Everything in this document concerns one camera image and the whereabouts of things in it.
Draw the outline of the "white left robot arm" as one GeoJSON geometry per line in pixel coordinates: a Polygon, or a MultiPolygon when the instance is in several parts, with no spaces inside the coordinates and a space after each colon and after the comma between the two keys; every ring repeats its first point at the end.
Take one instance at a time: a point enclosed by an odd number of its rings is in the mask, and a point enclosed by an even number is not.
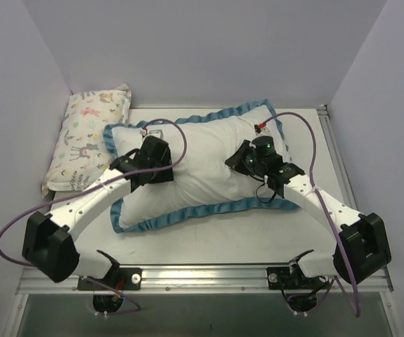
{"type": "Polygon", "coordinates": [[[23,257],[55,283],[71,275],[91,277],[104,289],[114,287],[119,263],[108,253],[78,251],[80,234],[105,209],[140,186],[174,179],[168,142],[147,136],[141,148],[116,158],[99,179],[47,214],[34,212],[27,219],[23,257]]]}

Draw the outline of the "floral animal print pillow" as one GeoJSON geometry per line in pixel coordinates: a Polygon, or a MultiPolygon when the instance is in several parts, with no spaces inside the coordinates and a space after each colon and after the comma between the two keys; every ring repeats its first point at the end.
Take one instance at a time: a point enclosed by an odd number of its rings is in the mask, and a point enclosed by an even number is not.
{"type": "Polygon", "coordinates": [[[111,162],[103,131],[108,124],[127,122],[131,89],[86,91],[69,97],[51,165],[41,186],[49,192],[85,190],[111,162]]]}

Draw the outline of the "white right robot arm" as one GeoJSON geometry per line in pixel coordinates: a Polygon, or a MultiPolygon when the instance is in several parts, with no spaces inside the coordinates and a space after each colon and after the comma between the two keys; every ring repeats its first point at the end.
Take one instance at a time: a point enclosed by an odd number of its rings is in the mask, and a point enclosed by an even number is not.
{"type": "Polygon", "coordinates": [[[336,239],[334,253],[308,251],[297,256],[288,270],[293,285],[304,287],[314,277],[341,277],[359,284],[391,262],[382,218],[376,213],[364,215],[314,185],[301,168],[275,151],[270,136],[244,141],[225,163],[242,175],[258,178],[274,195],[331,229],[336,239]]]}

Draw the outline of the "aluminium front mounting rail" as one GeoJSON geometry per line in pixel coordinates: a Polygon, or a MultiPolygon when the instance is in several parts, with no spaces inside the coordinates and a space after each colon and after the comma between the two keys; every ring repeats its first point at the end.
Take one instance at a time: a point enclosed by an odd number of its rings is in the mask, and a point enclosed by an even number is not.
{"type": "MultiPolygon", "coordinates": [[[[302,293],[310,285],[295,284],[285,264],[245,265],[125,265],[130,277],[123,290],[128,295],[151,294],[232,294],[278,291],[302,293]]],[[[90,285],[82,277],[55,283],[42,272],[25,268],[16,289],[18,295],[108,295],[109,290],[90,285]]]]}

